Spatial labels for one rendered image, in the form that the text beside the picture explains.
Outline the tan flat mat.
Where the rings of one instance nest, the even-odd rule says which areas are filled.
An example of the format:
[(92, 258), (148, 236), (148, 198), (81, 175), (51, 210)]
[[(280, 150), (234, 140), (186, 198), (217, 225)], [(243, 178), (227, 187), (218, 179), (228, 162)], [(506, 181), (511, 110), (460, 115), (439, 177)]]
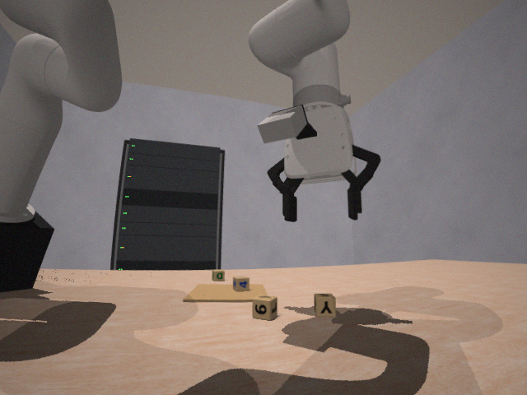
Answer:
[(258, 295), (267, 295), (263, 284), (250, 285), (247, 291), (233, 290), (233, 285), (198, 284), (183, 302), (252, 302)]

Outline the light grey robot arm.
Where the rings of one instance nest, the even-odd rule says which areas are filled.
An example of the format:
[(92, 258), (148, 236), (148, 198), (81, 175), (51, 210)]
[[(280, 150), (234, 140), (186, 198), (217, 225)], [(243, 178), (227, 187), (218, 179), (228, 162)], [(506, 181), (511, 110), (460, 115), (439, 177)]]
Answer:
[[(29, 201), (62, 126), (63, 100), (109, 110), (122, 72), (109, 0), (0, 0), (0, 8), (37, 33), (16, 44), (0, 93), (0, 222), (18, 223), (35, 215)], [(305, 104), (351, 104), (340, 93), (334, 43), (349, 24), (347, 0), (288, 0), (252, 27), (254, 56), (293, 85), (293, 107), (257, 125), (263, 143), (317, 137)]]

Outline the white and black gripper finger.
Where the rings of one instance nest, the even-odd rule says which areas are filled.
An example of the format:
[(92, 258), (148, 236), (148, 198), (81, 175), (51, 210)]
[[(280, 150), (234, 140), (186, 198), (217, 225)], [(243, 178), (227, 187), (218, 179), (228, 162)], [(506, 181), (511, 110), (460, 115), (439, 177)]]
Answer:
[(284, 171), (284, 158), (268, 170), (268, 177), (273, 182), (273, 186), (282, 194), (282, 214), (285, 221), (297, 221), (297, 198), (295, 191), (300, 186), (304, 178), (286, 178), (284, 183), (281, 181), (280, 174)]
[(353, 156), (367, 162), (366, 168), (356, 177), (348, 170), (340, 173), (349, 183), (347, 190), (348, 217), (357, 220), (357, 213), (361, 213), (361, 190), (373, 177), (379, 163), (380, 155), (352, 145)]

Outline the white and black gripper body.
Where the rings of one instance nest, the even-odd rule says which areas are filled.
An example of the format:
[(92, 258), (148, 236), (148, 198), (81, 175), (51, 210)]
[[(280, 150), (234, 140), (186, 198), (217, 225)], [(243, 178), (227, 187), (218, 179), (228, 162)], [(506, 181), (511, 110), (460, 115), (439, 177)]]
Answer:
[(304, 178), (301, 184), (340, 181), (346, 180), (340, 173), (348, 171), (350, 165), (356, 175), (352, 127), (345, 109), (323, 101), (303, 106), (317, 137), (286, 140), (285, 175), (290, 179)]

